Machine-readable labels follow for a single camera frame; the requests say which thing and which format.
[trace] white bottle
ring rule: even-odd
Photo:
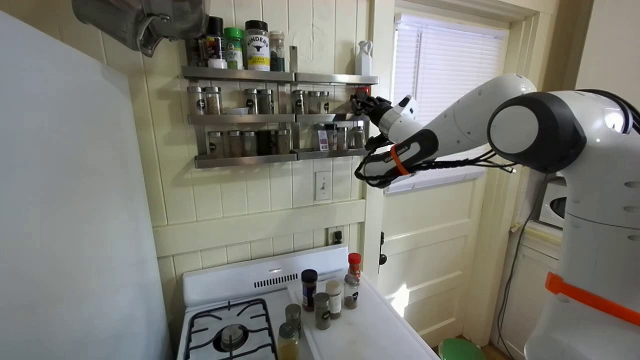
[[[373,43],[363,40],[358,45],[360,46],[360,52],[356,55],[356,75],[371,76],[373,73],[371,70]]]

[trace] light switch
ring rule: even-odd
[[[316,172],[316,201],[331,200],[332,173],[330,171]]]

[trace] burner grate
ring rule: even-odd
[[[266,331],[269,335],[269,339],[271,340],[270,343],[265,343],[262,345],[259,345],[251,350],[247,350],[245,352],[241,352],[240,354],[234,354],[233,350],[230,350],[229,352],[229,356],[223,358],[222,360],[233,360],[233,359],[239,359],[243,356],[247,356],[250,354],[253,354],[257,351],[259,351],[260,349],[263,348],[271,348],[271,352],[273,353],[273,356],[275,358],[275,360],[278,360],[278,352],[276,351],[276,341],[275,338],[273,336],[273,331],[271,330],[271,319],[269,317],[269,311],[267,310],[267,303],[264,301],[264,299],[252,299],[252,300],[246,300],[246,301],[242,301],[242,302],[236,302],[236,303],[231,303],[231,301],[227,302],[227,305],[225,306],[220,306],[220,307],[216,307],[214,309],[209,309],[209,310],[203,310],[200,311],[196,314],[194,314],[191,319],[189,319],[189,328],[187,331],[187,338],[186,338],[186,351],[184,352],[184,360],[189,360],[189,358],[191,357],[191,351],[192,350],[197,350],[199,348],[204,348],[206,346],[213,346],[213,343],[216,339],[216,336],[214,336],[213,338],[211,338],[210,340],[202,343],[202,344],[198,344],[198,345],[191,345],[191,342],[193,340],[192,335],[197,334],[199,332],[203,332],[203,331],[207,331],[209,330],[208,327],[204,327],[201,329],[194,329],[195,326],[195,320],[199,319],[199,318],[214,318],[216,320],[222,320],[222,317],[212,314],[214,312],[217,311],[231,311],[231,309],[237,308],[237,307],[241,307],[242,309],[236,314],[236,316],[240,316],[242,315],[242,313],[244,313],[249,307],[252,306],[262,306],[262,309],[264,310],[264,313],[259,314],[259,315],[253,315],[250,318],[254,319],[254,318],[259,318],[264,316],[264,318],[266,319],[267,322],[267,326],[266,327],[262,327],[260,329],[246,329],[246,331],[248,331],[249,333],[257,333],[257,332],[262,332],[262,331]]]

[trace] microwave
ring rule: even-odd
[[[564,178],[549,181],[540,208],[538,221],[562,227],[566,206],[566,181]]]

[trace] green trash can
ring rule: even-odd
[[[438,347],[442,360],[486,360],[476,344],[464,339],[446,339]]]

